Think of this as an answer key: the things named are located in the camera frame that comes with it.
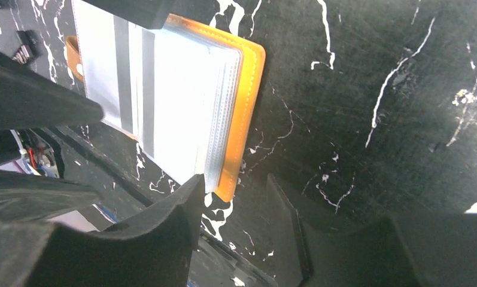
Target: leather strap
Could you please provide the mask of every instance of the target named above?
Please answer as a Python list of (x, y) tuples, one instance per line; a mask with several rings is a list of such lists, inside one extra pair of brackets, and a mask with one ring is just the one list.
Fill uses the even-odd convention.
[(65, 45), (67, 47), (67, 67), (80, 81), (83, 81), (83, 65), (78, 48), (78, 38), (76, 36), (65, 37)]

